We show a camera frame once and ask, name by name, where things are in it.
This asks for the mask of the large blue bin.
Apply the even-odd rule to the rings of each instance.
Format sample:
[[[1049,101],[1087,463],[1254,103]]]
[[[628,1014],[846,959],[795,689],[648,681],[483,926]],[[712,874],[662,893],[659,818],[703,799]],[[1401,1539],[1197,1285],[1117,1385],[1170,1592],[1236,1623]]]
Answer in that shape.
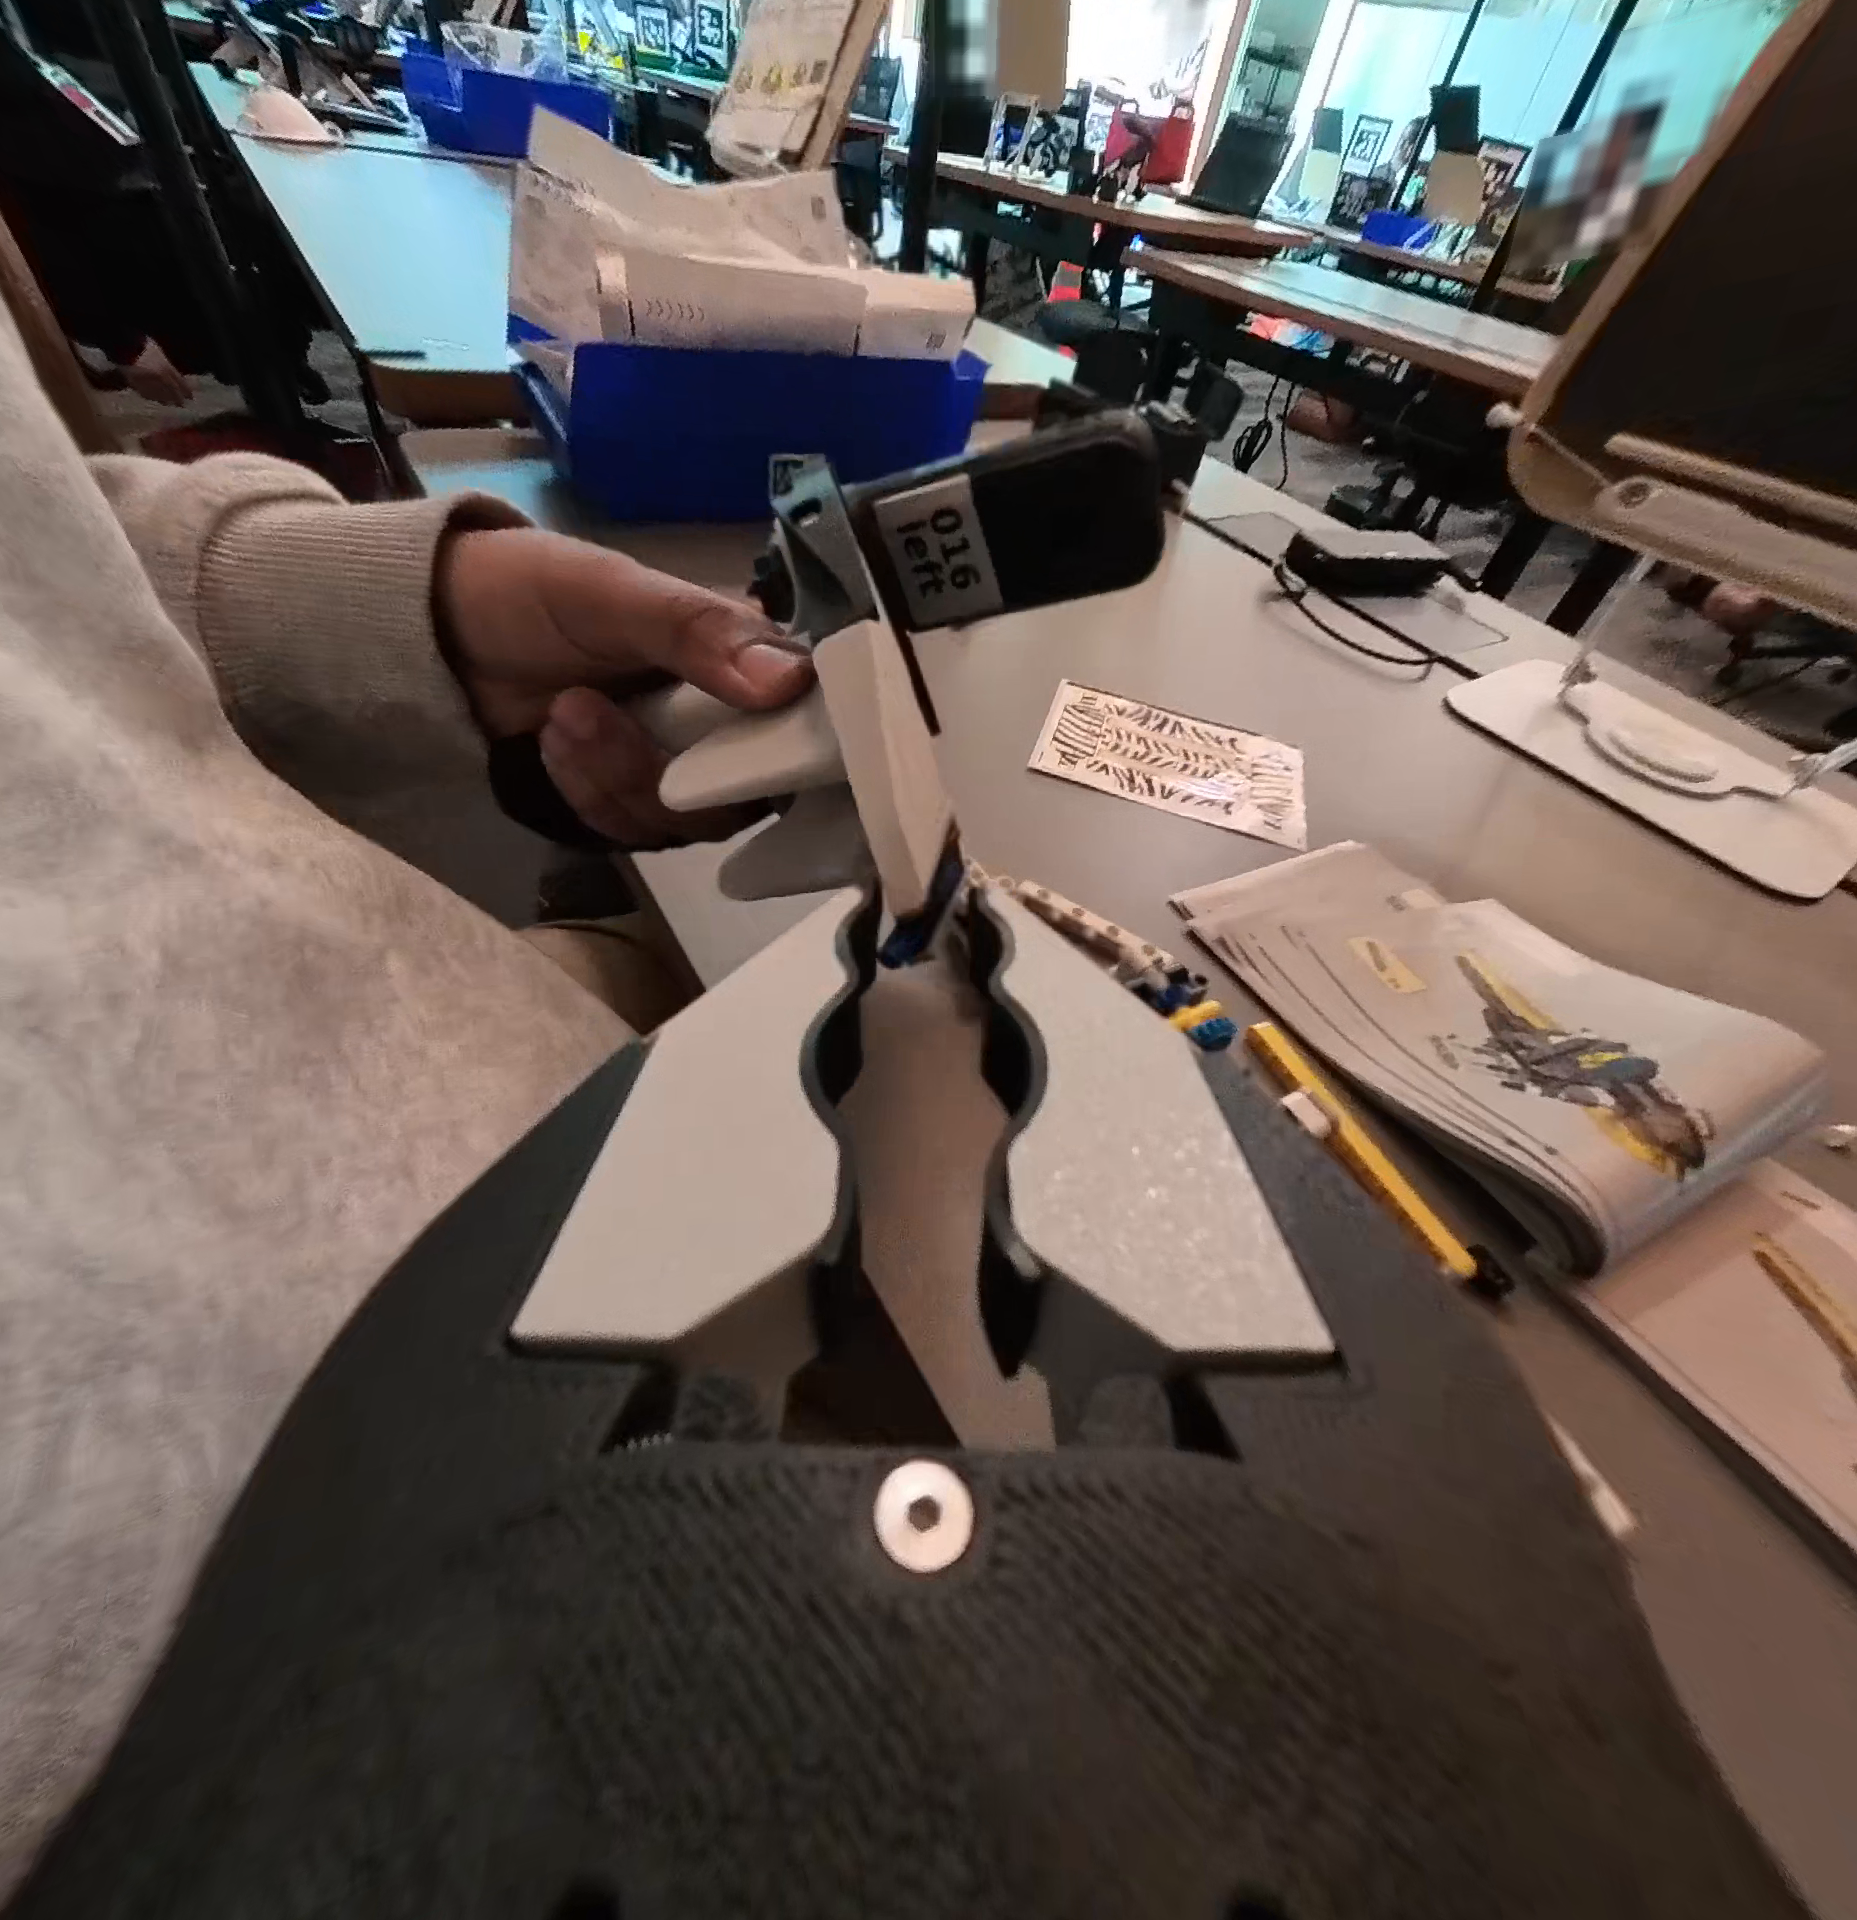
[[[540,80],[449,60],[410,40],[399,55],[399,80],[410,117],[428,144],[469,156],[522,158],[534,109],[616,138],[616,108],[607,90],[572,80]]]

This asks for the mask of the striped sticker sheet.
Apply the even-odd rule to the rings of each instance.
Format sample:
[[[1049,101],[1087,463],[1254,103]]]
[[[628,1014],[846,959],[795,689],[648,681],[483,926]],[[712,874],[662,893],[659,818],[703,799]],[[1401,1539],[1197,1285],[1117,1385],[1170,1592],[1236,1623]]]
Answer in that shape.
[[[1056,686],[1027,771],[1288,853],[1308,843],[1300,749],[1101,686]]]

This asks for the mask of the long wooden desk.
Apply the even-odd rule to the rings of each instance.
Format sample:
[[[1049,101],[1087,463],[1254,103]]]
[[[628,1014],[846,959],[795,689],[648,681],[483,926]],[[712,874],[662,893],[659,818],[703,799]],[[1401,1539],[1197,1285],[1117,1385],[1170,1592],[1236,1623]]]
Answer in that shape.
[[[977,156],[940,154],[933,224],[975,243],[999,243],[1047,264],[1086,264],[1098,238],[1142,241],[1171,251],[1276,256],[1315,243],[1312,231],[1193,208],[1162,193],[1098,201]]]
[[[1562,337],[1540,327],[1307,263],[1241,263],[1159,248],[1141,248],[1132,261],[1154,303],[1171,288],[1196,305],[1197,317],[1220,317],[1224,332],[1236,332],[1241,315],[1288,320],[1501,400],[1521,400],[1562,348]]]

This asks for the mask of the blue bin with white boxes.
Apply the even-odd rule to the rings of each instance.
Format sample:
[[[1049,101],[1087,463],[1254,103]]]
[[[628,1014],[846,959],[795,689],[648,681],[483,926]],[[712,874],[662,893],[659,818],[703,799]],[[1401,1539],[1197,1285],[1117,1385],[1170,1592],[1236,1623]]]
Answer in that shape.
[[[988,364],[572,345],[506,320],[514,379],[557,474],[615,522],[745,522],[772,465],[825,457],[861,484],[963,450]]]

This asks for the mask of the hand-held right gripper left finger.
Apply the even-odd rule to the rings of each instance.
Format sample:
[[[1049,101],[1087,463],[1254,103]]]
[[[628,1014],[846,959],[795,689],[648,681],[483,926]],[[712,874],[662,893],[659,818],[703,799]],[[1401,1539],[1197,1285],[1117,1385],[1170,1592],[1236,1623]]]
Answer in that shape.
[[[859,1043],[877,924],[877,887],[834,891],[657,1029],[533,1271],[519,1350],[742,1380],[782,1426],[853,1197],[825,1041]]]

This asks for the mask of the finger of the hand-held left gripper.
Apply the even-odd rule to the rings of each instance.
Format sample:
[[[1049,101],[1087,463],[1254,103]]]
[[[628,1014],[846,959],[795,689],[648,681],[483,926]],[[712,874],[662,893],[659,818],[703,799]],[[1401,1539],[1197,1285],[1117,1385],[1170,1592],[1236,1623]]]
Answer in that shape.
[[[827,716],[889,909],[919,916],[955,841],[955,813],[887,619],[827,638]]]

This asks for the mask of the person's left hand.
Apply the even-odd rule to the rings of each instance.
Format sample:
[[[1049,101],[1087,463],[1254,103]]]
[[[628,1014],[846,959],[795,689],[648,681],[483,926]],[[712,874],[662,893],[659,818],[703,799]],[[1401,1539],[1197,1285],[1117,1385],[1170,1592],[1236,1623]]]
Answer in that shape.
[[[675,813],[669,755],[628,697],[688,685],[737,712],[813,681],[752,602],[534,527],[453,529],[435,554],[435,634],[488,740],[531,737],[584,829],[625,850],[720,843],[763,801]]]

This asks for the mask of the red bag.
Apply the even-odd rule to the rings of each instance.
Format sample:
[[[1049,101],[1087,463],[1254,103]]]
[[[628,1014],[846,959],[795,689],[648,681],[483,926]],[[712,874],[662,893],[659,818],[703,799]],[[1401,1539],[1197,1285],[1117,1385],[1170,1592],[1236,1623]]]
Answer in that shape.
[[[1174,186],[1189,166],[1193,135],[1196,109],[1186,101],[1162,112],[1123,106],[1109,121],[1101,174],[1129,192]]]

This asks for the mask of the dark monitor on white stand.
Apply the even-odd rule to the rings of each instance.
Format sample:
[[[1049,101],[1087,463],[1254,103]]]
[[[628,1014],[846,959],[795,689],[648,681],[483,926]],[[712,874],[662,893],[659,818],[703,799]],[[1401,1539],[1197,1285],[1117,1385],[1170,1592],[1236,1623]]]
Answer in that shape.
[[[1509,474],[1542,517],[1857,636],[1857,1],[1800,5],[1617,250],[1518,401]],[[1857,865],[1833,781],[1572,661],[1445,696],[1475,731],[1726,873],[1816,900]]]

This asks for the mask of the open instruction booklet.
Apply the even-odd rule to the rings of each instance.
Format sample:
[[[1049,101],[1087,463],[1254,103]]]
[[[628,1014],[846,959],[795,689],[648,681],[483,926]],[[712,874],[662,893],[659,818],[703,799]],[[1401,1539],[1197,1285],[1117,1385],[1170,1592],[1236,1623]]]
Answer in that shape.
[[[1636,1254],[1826,1099],[1826,1055],[1752,1012],[1617,971],[1366,843],[1170,896],[1277,1024],[1458,1160],[1587,1279]]]

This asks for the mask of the yellow lego beam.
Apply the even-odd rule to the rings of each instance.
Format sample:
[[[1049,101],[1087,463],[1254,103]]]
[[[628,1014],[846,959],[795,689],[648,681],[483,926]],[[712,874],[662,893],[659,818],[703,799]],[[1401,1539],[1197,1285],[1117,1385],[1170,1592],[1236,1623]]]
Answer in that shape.
[[[1514,1293],[1509,1273],[1485,1246],[1465,1243],[1426,1202],[1377,1140],[1331,1090],[1298,1041],[1270,1021],[1250,1023],[1241,1043],[1267,1073],[1279,1107],[1352,1178],[1352,1181],[1427,1254],[1445,1280],[1501,1303]]]

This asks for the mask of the person's left forearm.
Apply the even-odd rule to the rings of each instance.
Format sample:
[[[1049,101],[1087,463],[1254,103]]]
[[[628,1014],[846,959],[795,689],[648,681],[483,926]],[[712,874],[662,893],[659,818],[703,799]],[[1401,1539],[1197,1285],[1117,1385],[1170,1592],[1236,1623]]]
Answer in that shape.
[[[247,749],[341,826],[527,926],[549,853],[492,799],[440,591],[453,537],[523,514],[483,492],[352,504],[258,453],[85,467]]]

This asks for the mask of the black power adapter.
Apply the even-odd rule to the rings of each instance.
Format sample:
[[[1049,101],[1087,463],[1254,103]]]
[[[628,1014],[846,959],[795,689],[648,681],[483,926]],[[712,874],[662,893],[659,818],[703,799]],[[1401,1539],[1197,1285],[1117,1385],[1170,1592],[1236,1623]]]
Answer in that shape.
[[[1335,598],[1422,596],[1454,579],[1449,556],[1419,534],[1340,524],[1298,529],[1277,568],[1288,580]]]

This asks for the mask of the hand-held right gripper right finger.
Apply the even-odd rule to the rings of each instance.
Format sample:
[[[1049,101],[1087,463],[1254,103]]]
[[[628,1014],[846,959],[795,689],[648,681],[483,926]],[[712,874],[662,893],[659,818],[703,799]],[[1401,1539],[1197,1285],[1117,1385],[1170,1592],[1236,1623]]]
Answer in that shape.
[[[999,886],[963,903],[1003,1114],[979,1303],[1005,1374],[1317,1372],[1340,1353],[1192,1043]]]

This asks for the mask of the flat instruction booklet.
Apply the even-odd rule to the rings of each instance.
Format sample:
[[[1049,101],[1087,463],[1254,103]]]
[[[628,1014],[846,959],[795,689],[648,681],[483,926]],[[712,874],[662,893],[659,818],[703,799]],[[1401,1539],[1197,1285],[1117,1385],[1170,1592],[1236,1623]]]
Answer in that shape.
[[[1762,1160],[1555,1299],[1857,1589],[1857,1213]]]

